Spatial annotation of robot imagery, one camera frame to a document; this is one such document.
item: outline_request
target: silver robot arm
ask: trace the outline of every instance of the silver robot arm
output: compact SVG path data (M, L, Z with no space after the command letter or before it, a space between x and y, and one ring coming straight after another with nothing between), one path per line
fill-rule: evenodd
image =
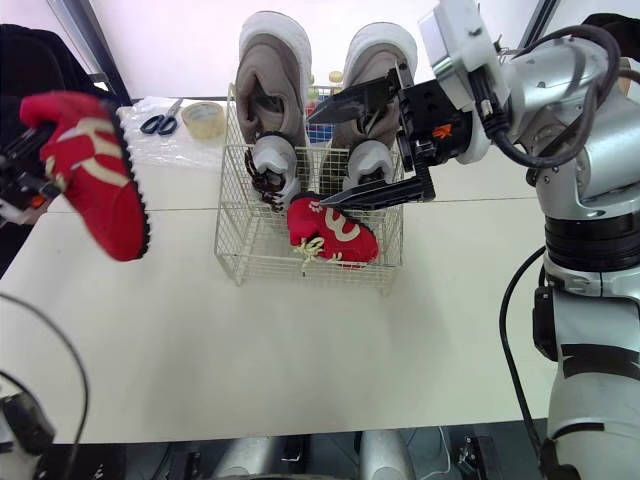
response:
M461 163L486 153L485 120L496 106L508 123L503 142L544 154L585 113L585 97L610 68L603 48L574 37L501 63L472 0L441 0L420 28L443 90L474 114L475 141ZM474 88L474 72L484 75L486 95ZM551 480L640 478L640 105L617 87L599 103L579 153L529 177L547 243L534 340L558 362L539 446Z

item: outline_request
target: red shoe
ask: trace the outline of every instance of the red shoe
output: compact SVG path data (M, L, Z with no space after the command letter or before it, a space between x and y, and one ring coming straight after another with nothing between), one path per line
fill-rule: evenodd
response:
M148 248L148 218L115 113L90 95L51 92L26 97L20 119L32 128L56 124L40 150L47 176L111 257L141 258Z
M307 257L344 262L372 262L378 256L375 235L362 223L320 205L322 197L301 193L287 210L291 245Z

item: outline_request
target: white table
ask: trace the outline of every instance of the white table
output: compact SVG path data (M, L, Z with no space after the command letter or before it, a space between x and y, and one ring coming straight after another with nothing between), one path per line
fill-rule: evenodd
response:
M498 335L511 275L543 242L524 170L492 152L433 169L439 201L405 208L392 293L250 281L213 255L219 171L138 165L152 240L111 261L63 200L44 215L0 290L48 312L78 347L92 398L84 442L294 434L520 418ZM509 332L534 417L555 365L531 339L537 269ZM78 374L37 320L0 305L0 364L70 441Z

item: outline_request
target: white shoe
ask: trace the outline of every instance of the white shoe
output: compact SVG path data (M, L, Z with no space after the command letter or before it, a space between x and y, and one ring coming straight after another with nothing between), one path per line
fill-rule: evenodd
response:
M277 12L251 15L240 34L236 74L238 123L245 163L259 198L286 210L305 190L309 165L295 147L306 147L304 112L311 76L311 45L304 29Z
M351 40L344 66L344 88L386 75L396 64L406 63L413 76L418 63L416 42L409 32L394 23L372 23ZM346 164L323 162L320 193L333 195L341 189L373 180L393 181L389 149L398 131L398 99L388 103L376 116L351 120L334 127L332 148L346 148Z

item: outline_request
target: black cable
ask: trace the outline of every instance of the black cable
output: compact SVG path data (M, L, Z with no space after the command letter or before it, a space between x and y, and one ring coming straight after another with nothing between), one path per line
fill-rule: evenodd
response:
M522 275L524 275L524 273L533 264L533 262L535 262L542 256L544 251L545 247L540 247L538 250L533 252L531 256L527 258L522 265L520 265L520 268L516 270L516 273L514 273L513 278L511 278L511 281L509 282L509 285L507 285L507 289L504 292L504 297L502 297L502 305L500 305L500 319L498 322L500 329L500 340L502 341L504 356L507 359L507 365L509 366L509 372L511 373L511 381L513 382L513 388L516 391L516 397L518 399L518 404L520 405L520 411L522 412L524 426L527 429L529 441L531 442L531 446L536 453L536 458L540 458L540 449L542 444L540 443L540 437L538 437L538 432L536 432L535 426L533 424L531 412L529 411L529 405L527 405L527 399L522 389L520 376L518 375L518 369L516 368L516 363L513 360L513 355L511 354L511 347L509 347L509 339L507 338L507 310L509 309L509 301L511 300L511 295L513 295L513 291L522 278Z
M169 458L169 453L171 452L171 444L167 443L167 448L164 451L164 454L162 455L162 458L160 459L160 463L158 464L158 467L156 468L156 471L153 472L153 475L151 475L151 480L157 480L158 478L160 478L160 474L162 473L162 470L164 468L164 464L167 463L167 459Z
M38 407L40 406L40 402L38 401L38 398L33 394L31 390L29 390L29 388L24 383L22 383L16 377L14 377L9 372L6 372L4 370L0 370L0 377L4 378L11 385L16 387L18 390L22 391L24 394L26 394L29 398L31 398L33 403L38 405Z
M540 267L540 273L538 274L538 286L544 287L544 282L546 280L547 272L544 269L544 265Z
M592 25L576 25L553 32L522 50L516 57L530 53L543 43L567 35L590 40L602 47L607 52L607 70L598 77L597 81L591 82L587 88L582 113L547 145L539 156L529 155L518 150L507 138L506 130L499 130L491 135L491 139L506 156L525 167L550 168L575 158L584 148L591 133L596 111L611 92L618 75L620 62L618 43L609 32ZM563 152L556 154L560 147L574 136L573 143Z
M67 460L67 467L62 475L62 480L69 480L71 478L71 472L73 471L73 466L76 461L76 457L78 455L78 446L80 444L80 437L82 436L82 432L84 431L84 426L87 421L87 412L89 410L89 380L87 377L87 372L82 363L82 359L78 354L78 351L73 346L69 338L64 334L62 330L51 320L42 310L38 307L20 299L14 297L13 295L9 295L7 293L0 292L0 298L6 300L7 302L18 305L22 308L33 313L39 320L41 320L46 326L48 326L53 333L55 333L58 338L62 341L64 346L67 348L73 360L78 367L78 371L80 372L80 378L82 380L82 393L83 393L83 404L82 404L82 415L80 416L80 422L78 423L78 429L76 431L75 438L73 439L73 445L71 446L71 453L69 454L69 459Z

